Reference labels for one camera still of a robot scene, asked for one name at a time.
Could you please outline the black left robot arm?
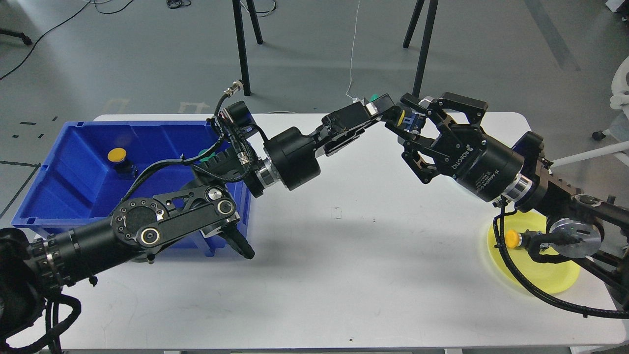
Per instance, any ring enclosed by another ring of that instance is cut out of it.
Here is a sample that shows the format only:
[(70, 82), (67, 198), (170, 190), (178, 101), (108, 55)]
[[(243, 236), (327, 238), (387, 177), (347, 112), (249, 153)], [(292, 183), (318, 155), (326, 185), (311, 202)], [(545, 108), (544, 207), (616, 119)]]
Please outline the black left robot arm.
[(151, 263), (184, 236), (206, 230), (244, 258), (255, 255), (237, 228), (236, 201), (227, 183), (244, 181), (254, 195), (280, 181), (289, 190), (320, 173), (317, 158), (332, 155), (380, 121), (398, 121), (401, 109), (384, 94), (359, 100), (322, 119), (303, 135), (292, 127), (268, 139), (243, 102), (223, 108), (244, 87), (234, 81), (207, 123), (218, 140), (186, 158), (157, 161), (142, 171), (102, 220), (29, 241), (16, 227), (1, 230), (1, 352), (61, 353), (60, 336), (81, 313), (70, 287), (130, 260)]

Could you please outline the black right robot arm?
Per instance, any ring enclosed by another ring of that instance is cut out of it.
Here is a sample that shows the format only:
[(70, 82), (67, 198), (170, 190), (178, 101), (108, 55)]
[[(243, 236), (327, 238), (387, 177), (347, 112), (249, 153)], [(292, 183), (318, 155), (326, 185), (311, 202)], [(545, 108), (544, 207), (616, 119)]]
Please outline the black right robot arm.
[[(496, 249), (508, 271), (536, 298), (564, 311), (626, 320), (628, 256), (600, 249), (603, 222), (628, 235), (628, 209), (615, 199), (586, 195), (555, 177), (543, 138), (526, 132), (508, 147), (481, 128), (487, 103), (445, 92), (419, 99), (409, 93), (382, 117), (404, 150), (402, 158), (422, 183), (451, 177), (479, 199), (500, 208), (492, 225)], [(510, 248), (525, 249), (538, 264), (572, 262), (610, 286), (619, 311), (573, 304), (533, 285), (516, 267)]]

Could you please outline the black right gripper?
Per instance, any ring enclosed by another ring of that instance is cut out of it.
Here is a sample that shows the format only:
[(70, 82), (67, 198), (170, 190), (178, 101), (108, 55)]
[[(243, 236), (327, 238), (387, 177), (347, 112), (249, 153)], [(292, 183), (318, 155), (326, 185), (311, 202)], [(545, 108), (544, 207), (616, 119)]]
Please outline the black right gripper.
[[(442, 174), (485, 202), (497, 199), (521, 171), (524, 158), (481, 128), (489, 104), (451, 92), (418, 99), (415, 107), (426, 115), (412, 120), (410, 127), (418, 130), (404, 129), (404, 115), (386, 115), (384, 123), (398, 136), (403, 147), (401, 157), (420, 182), (428, 184)], [(454, 121), (451, 111), (465, 114), (467, 123)], [(420, 135), (427, 121), (441, 132), (438, 139)]]

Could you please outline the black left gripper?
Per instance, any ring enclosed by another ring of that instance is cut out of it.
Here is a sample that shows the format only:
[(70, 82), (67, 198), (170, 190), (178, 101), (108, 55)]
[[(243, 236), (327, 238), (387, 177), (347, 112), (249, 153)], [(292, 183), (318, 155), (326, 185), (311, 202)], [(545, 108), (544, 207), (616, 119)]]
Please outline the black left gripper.
[(317, 158), (336, 154), (375, 125), (375, 109), (368, 104), (355, 102), (325, 115), (314, 134), (290, 127), (263, 143), (285, 188), (296, 190), (319, 176)]

